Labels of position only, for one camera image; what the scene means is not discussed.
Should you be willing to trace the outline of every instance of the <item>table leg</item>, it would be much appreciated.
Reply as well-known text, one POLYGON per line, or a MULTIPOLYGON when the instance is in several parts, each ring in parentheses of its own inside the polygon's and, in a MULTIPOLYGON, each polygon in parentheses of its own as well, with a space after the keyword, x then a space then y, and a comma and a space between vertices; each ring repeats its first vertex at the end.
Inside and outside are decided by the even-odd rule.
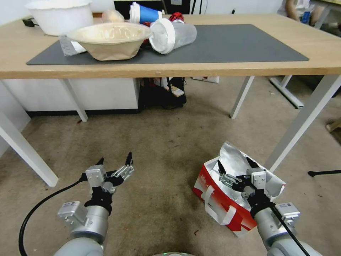
POLYGON ((77 98, 77 95, 71 86, 70 80, 69 79, 59 79, 59 81, 60 81, 61 85, 63 86, 65 92, 69 96, 70 101, 71 101, 72 105, 74 106, 75 110, 77 111, 77 113, 79 114, 81 120, 83 122, 86 122, 88 120, 88 116, 85 113, 83 105, 81 104, 81 102, 77 98))
POLYGON ((304 104, 286 88, 291 78, 292 75, 288 75, 283 78, 282 82, 279 82, 276 77, 272 77, 270 78, 270 81, 295 106, 295 108, 303 108, 304 104))
POLYGON ((47 185, 54 187, 57 184, 58 177, 2 112, 0 112, 0 136, 3 137, 47 185))
POLYGON ((317 29, 320 29, 320 28, 321 28, 321 26, 322 26, 324 20, 325 20, 325 19, 327 18, 327 16, 328 16, 329 12, 330 12, 330 7, 327 5, 327 6, 324 8, 323 12, 321 13, 321 16, 320 16, 319 20, 315 23, 315 26, 314 26, 315 28, 317 28, 317 29))
POLYGON ((265 162, 265 168, 274 172, 323 107, 328 103, 333 94, 338 90, 340 84, 341 75, 325 75, 323 77, 304 108, 300 110, 295 120, 265 162))
POLYGON ((240 107, 242 106, 242 103, 245 99, 246 94, 248 93, 248 90, 250 89, 250 86, 251 86, 254 78, 255 78, 255 76, 245 77, 243 86, 239 91, 239 95, 237 97, 236 102, 234 103, 234 106, 233 106, 231 114, 230 114, 230 117, 232 119, 235 119, 237 117, 238 111, 239 111, 240 107))

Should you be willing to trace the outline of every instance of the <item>white wall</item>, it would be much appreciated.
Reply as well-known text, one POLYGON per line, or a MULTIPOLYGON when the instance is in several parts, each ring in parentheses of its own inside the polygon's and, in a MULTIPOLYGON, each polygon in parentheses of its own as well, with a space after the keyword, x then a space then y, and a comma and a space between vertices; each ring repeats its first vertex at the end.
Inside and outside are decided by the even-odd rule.
MULTIPOLYGON (((28 122, 31 120, 26 114, 21 105, 14 99, 12 94, 7 88, 0 82, 0 112, 3 112, 5 116, 14 124, 14 126, 22 131, 28 122)), ((8 148, 7 142, 0 137, 0 156, 8 148)))
POLYGON ((0 25, 30 15, 24 7, 28 0, 0 0, 0 25))
MULTIPOLYGON (((140 86, 136 79, 72 79, 71 82, 86 110, 138 108, 140 86)), ((26 111, 74 110, 57 79, 6 80, 6 84, 26 111)))
MULTIPOLYGON (((206 14, 230 14, 236 10, 236 14, 246 13, 276 13, 282 4, 282 0, 203 0, 201 13, 206 9, 206 14)), ((198 14, 200 9, 200 0, 196 1, 194 14, 198 14)))

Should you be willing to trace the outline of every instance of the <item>paper bag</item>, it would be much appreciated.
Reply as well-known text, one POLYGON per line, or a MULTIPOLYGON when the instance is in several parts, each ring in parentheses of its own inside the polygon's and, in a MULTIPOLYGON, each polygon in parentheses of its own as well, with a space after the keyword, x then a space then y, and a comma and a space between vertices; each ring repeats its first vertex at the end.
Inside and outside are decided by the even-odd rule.
MULTIPOLYGON (((204 163, 193 188, 194 193, 205 202, 206 212, 220 225, 226 225, 237 237, 248 233, 256 226, 256 222, 251 217, 251 207, 242 198, 241 192, 234 191, 219 181, 217 161, 220 160, 225 171, 233 176, 246 175, 247 169, 251 168, 246 157, 249 156, 225 142, 220 156, 204 163)), ((273 200, 282 193, 285 183, 257 164, 266 171, 266 190, 273 200)))

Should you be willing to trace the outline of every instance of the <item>table top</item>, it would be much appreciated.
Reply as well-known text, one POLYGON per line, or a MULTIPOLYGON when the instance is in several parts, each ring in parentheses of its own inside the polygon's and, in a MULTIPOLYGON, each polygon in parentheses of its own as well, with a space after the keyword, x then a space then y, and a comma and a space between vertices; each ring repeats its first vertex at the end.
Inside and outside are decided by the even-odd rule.
POLYGON ((195 25, 253 24, 310 60, 29 66, 27 61, 58 38, 44 35, 39 27, 25 27, 19 20, 0 27, 0 79, 341 74, 341 39, 289 18, 277 14, 185 15, 185 21, 195 25))

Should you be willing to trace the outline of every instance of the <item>white bowl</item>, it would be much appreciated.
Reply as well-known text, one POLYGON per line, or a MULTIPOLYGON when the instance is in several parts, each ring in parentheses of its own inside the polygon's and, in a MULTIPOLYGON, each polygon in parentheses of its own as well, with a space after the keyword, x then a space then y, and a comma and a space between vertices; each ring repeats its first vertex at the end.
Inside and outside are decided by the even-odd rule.
POLYGON ((118 22, 80 28, 67 37, 79 42, 97 60, 123 60, 134 57, 150 35, 147 26, 118 22))
POLYGON ((93 24, 90 0, 35 1, 25 5, 45 34, 59 36, 93 24))

